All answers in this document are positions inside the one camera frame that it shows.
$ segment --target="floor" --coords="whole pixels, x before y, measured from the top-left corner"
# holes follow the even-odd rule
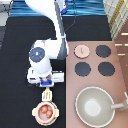
[[[73,0],[68,1],[68,11],[65,16],[74,16],[74,9],[77,9],[77,15],[105,15],[103,0]],[[25,0],[14,0],[11,16],[39,16],[40,14],[31,10],[25,3]]]

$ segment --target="bowl rim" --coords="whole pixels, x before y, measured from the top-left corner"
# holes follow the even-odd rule
[[[89,89],[99,89],[99,90],[101,90],[102,92],[104,92],[104,93],[106,93],[106,94],[108,95],[108,97],[110,98],[112,104],[114,104],[114,101],[113,101],[112,97],[111,97],[111,96],[108,94],[108,92],[105,91],[104,89],[102,89],[102,88],[100,88],[100,87],[96,87],[96,86],[86,87],[86,88],[82,89],[82,90],[78,93],[78,95],[77,95],[77,97],[76,97],[75,108],[76,108],[77,115],[78,115],[79,118],[80,118],[85,124],[87,124],[88,126],[91,126],[91,127],[105,127],[105,126],[107,126],[108,124],[110,124],[111,121],[113,120],[113,118],[114,118],[114,116],[115,116],[115,109],[113,109],[112,116],[111,116],[110,120],[109,120],[107,123],[105,123],[105,124],[103,124],[103,125],[97,125],[97,126],[96,126],[96,125],[89,124],[87,121],[85,121],[85,120],[80,116],[80,114],[79,114],[79,112],[78,112],[78,108],[77,108],[78,98],[79,98],[79,96],[80,96],[85,90],[89,90]]]
[[[41,120],[40,117],[39,117],[39,115],[38,115],[38,112],[39,112],[40,108],[41,108],[43,105],[49,105],[49,106],[52,108],[52,111],[53,111],[53,114],[52,114],[51,118],[49,118],[49,119],[46,120],[46,121]],[[47,124],[47,123],[51,122],[51,121],[55,118],[55,109],[56,109],[56,108],[54,107],[54,105],[53,105],[51,102],[47,102],[47,101],[46,101],[46,102],[41,102],[41,103],[39,103],[39,104],[37,105],[37,107],[36,107],[36,110],[37,110],[36,115],[35,115],[36,120],[39,121],[39,122],[41,122],[42,124]]]

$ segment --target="black mat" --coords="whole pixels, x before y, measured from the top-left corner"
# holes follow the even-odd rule
[[[100,74],[103,76],[112,76],[115,72],[114,66],[109,62],[102,62],[98,66]]]
[[[111,54],[111,49],[106,45],[99,45],[96,48],[96,54],[102,58],[106,58]]]
[[[86,62],[79,62],[75,65],[75,72],[79,76],[82,76],[82,77],[87,76],[89,75],[90,71],[91,71],[91,68],[89,64]]]
[[[73,19],[65,17],[64,27],[71,25]],[[107,16],[78,17],[74,28],[66,34],[68,41],[111,39]],[[24,79],[31,45],[36,39],[45,40],[54,36],[54,25],[46,17],[9,17],[7,20],[0,50],[0,128],[44,128],[31,115],[32,109],[41,102],[44,89],[28,87]],[[51,60],[53,70],[65,72],[65,64],[65,60]],[[66,128],[66,82],[56,84],[52,90],[53,102],[58,106],[60,116],[47,128]]]

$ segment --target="table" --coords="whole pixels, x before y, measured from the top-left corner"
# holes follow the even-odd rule
[[[97,86],[107,91],[113,98],[114,103],[120,103],[125,100],[124,92],[126,87],[115,42],[72,41],[68,44],[70,53],[66,58],[66,128],[90,128],[79,119],[75,110],[75,100],[82,89]],[[89,48],[90,54],[87,58],[80,59],[75,56],[74,49],[78,45],[86,45]],[[107,45],[111,49],[111,55],[106,58],[99,57],[96,54],[96,47],[99,45]],[[111,62],[114,65],[115,73],[112,76],[103,76],[99,73],[98,65],[104,61]],[[75,73],[75,65],[78,62],[86,62],[90,65],[91,72],[87,76],[81,77]],[[105,128],[127,128],[127,122],[128,110],[123,112],[116,111],[113,121]]]

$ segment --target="brown food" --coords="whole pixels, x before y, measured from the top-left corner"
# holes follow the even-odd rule
[[[47,105],[44,105],[42,108],[41,108],[41,112],[42,113],[46,113],[48,111],[48,106]]]
[[[47,118],[50,118],[53,114],[53,111],[52,110],[48,110],[46,115],[47,115]]]

